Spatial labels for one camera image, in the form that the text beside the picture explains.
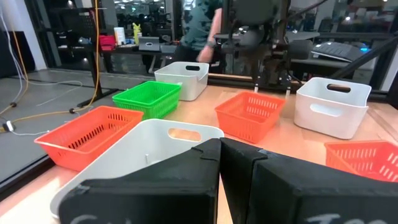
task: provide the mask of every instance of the basket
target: basket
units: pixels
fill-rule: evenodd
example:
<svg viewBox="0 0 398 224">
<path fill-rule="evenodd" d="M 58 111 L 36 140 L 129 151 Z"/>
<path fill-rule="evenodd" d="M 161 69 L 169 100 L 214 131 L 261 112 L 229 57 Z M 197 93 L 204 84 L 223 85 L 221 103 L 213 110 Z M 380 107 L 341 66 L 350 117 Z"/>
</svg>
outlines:
<svg viewBox="0 0 398 224">
<path fill-rule="evenodd" d="M 163 118 L 177 108 L 180 90 L 180 85 L 149 81 L 113 96 L 113 102 L 144 112 L 143 120 Z"/>
<path fill-rule="evenodd" d="M 142 115 L 140 111 L 99 106 L 34 142 L 56 165 L 81 171 L 135 127 Z"/>
<path fill-rule="evenodd" d="M 363 177 L 398 182 L 398 147 L 387 141 L 326 143 L 326 165 Z"/>
<path fill-rule="evenodd" d="M 244 91 L 216 108 L 220 128 L 227 134 L 258 143 L 279 119 L 285 100 Z"/>
<path fill-rule="evenodd" d="M 332 89 L 345 87 L 348 92 Z M 368 85 L 312 78 L 296 92 L 294 123 L 340 139 L 354 137 L 368 110 Z"/>
<path fill-rule="evenodd" d="M 113 35 L 100 35 L 99 44 L 102 51 L 112 51 L 116 47 L 116 40 Z"/>
<path fill-rule="evenodd" d="M 207 86 L 209 64 L 174 62 L 155 72 L 156 81 L 182 85 L 180 100 L 193 101 Z"/>
<path fill-rule="evenodd" d="M 195 132 L 200 135 L 200 140 L 178 139 L 169 134 L 172 129 L 174 132 Z M 62 198 L 84 180 L 122 177 L 186 152 L 209 139 L 222 137 L 222 130 L 211 126 L 160 119 L 143 121 L 62 187 L 52 199 L 50 210 L 57 217 Z"/>
</svg>

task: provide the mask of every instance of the person's arm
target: person's arm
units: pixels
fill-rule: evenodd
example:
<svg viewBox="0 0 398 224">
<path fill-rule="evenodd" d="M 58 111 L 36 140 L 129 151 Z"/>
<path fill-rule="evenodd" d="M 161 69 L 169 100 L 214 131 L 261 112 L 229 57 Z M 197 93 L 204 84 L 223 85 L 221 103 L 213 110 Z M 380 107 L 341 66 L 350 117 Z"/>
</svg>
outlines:
<svg viewBox="0 0 398 224">
<path fill-rule="evenodd" d="M 219 34 L 221 32 L 222 16 L 223 16 L 223 9 L 222 8 L 217 9 L 213 18 L 213 22 L 211 23 L 211 29 L 207 41 L 215 42 L 214 35 Z"/>
<path fill-rule="evenodd" d="M 208 42 L 215 43 L 214 35 L 219 34 L 221 32 L 221 20 L 223 16 L 223 9 L 218 8 L 215 11 L 215 15 L 213 17 L 213 22 L 211 23 L 211 29 L 209 36 L 207 38 Z M 197 61 L 201 63 L 210 63 L 213 58 L 214 48 L 206 45 L 205 48 L 200 52 Z"/>
</svg>

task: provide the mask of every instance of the green t-shirt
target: green t-shirt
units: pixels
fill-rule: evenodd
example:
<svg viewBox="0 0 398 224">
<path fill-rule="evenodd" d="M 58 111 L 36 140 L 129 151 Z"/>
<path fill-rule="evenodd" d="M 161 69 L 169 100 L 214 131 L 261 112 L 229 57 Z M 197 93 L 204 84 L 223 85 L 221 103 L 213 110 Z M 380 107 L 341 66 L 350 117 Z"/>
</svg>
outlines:
<svg viewBox="0 0 398 224">
<path fill-rule="evenodd" d="M 183 0 L 181 44 L 201 50 L 207 43 L 215 11 L 223 7 L 223 0 Z"/>
</svg>

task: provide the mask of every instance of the yellow cable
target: yellow cable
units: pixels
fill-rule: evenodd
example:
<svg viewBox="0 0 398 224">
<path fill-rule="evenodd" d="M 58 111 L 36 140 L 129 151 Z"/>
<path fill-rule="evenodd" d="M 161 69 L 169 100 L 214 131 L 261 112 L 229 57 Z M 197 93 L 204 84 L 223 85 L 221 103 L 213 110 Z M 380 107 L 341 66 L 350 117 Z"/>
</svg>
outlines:
<svg viewBox="0 0 398 224">
<path fill-rule="evenodd" d="M 26 78 L 26 86 L 25 86 L 25 90 L 22 93 L 22 95 L 19 97 L 19 99 L 17 99 L 16 103 L 20 102 L 20 100 L 22 99 L 22 97 L 26 94 L 27 89 L 29 88 L 29 78 L 27 76 L 27 72 L 26 72 L 26 68 L 25 68 L 25 63 L 24 63 L 24 59 L 22 58 L 22 54 L 21 54 L 21 49 L 19 48 L 19 44 L 18 44 L 18 39 L 17 39 L 17 34 L 15 33 L 14 29 L 12 29 L 12 34 L 14 35 L 14 41 L 15 44 L 17 45 L 17 51 L 18 51 L 18 57 L 19 60 L 21 61 L 22 64 L 22 69 L 24 70 L 24 76 Z"/>
<path fill-rule="evenodd" d="M 75 112 L 83 111 L 83 110 L 87 109 L 88 107 L 90 107 L 93 104 L 94 99 L 96 97 L 98 84 L 100 82 L 100 72 L 99 72 L 99 70 L 100 70 L 100 66 L 99 66 L 99 60 L 100 60 L 100 58 L 99 58 L 99 51 L 100 51 L 100 25 L 99 25 L 99 19 L 98 19 L 98 0 L 95 0 L 95 24 L 96 24 L 96 59 L 95 60 L 96 60 L 96 68 L 97 68 L 96 69 L 97 79 L 96 79 L 96 83 L 95 83 L 94 95 L 91 98 L 91 101 L 88 103 L 88 105 L 86 105 L 86 106 L 84 106 L 82 108 L 75 109 L 74 110 Z M 25 69 L 25 64 L 24 64 L 24 60 L 22 59 L 22 54 L 21 54 L 21 50 L 19 48 L 17 36 L 16 36 L 14 31 L 12 31 L 12 32 L 14 33 L 14 38 L 15 38 L 16 45 L 17 45 L 17 51 L 18 51 L 18 54 L 19 54 L 19 58 L 21 60 L 21 64 L 22 64 L 22 66 L 24 68 L 24 75 L 25 75 L 26 81 L 27 81 L 27 85 L 26 85 L 25 91 L 22 94 L 22 96 L 23 96 L 26 93 L 27 89 L 28 89 L 29 80 L 27 79 L 27 73 L 26 73 L 26 69 Z M 11 108 L 11 106 L 8 106 L 5 110 L 0 112 L 0 115 L 2 113 L 6 112 L 7 110 L 9 110 L 10 108 Z M 42 113 L 42 114 L 36 114 L 36 115 L 32 115 L 32 116 L 26 116 L 24 118 L 15 119 L 14 121 L 12 121 L 12 123 L 16 123 L 18 121 L 25 121 L 27 119 L 39 118 L 39 117 L 55 115 L 55 114 L 64 114 L 64 113 L 69 113 L 69 111 L 56 111 L 56 112 Z"/>
</svg>

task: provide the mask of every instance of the person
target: person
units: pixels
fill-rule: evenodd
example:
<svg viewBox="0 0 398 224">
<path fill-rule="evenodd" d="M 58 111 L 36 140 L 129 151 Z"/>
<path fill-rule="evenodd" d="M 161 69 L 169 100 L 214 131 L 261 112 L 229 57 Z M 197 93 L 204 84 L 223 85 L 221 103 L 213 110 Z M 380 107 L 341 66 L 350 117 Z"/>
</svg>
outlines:
<svg viewBox="0 0 398 224">
<path fill-rule="evenodd" d="M 174 61 L 212 63 L 210 72 L 221 73 L 223 60 L 215 52 L 214 35 L 221 31 L 222 0 L 183 0 L 182 7 L 183 37 Z"/>
</svg>

